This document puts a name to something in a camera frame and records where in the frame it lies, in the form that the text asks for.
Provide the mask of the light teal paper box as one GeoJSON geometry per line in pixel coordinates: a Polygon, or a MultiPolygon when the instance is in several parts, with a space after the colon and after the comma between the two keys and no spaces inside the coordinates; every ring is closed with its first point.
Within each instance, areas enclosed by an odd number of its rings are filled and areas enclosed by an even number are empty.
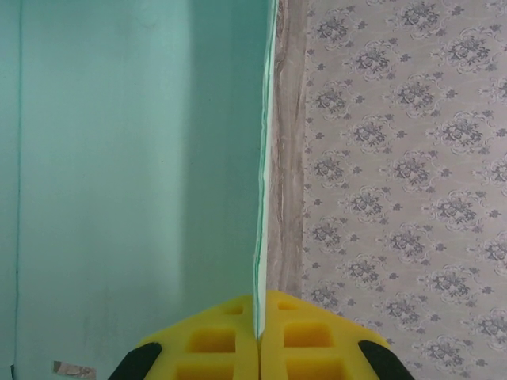
{"type": "Polygon", "coordinates": [[[254,292],[276,0],[0,0],[0,380],[254,292]]]}

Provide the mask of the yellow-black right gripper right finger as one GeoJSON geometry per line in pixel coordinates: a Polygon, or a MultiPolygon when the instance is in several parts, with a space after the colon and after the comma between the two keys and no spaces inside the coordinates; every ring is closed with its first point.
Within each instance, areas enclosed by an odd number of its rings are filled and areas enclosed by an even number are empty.
{"type": "Polygon", "coordinates": [[[414,380],[377,332],[309,302],[268,291],[261,380],[414,380]]]}

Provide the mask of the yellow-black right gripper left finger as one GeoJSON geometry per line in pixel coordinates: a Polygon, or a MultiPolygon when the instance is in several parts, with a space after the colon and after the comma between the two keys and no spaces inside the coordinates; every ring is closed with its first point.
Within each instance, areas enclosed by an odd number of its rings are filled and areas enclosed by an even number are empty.
{"type": "Polygon", "coordinates": [[[213,306],[141,340],[109,380],[259,380],[253,297],[213,306]]]}

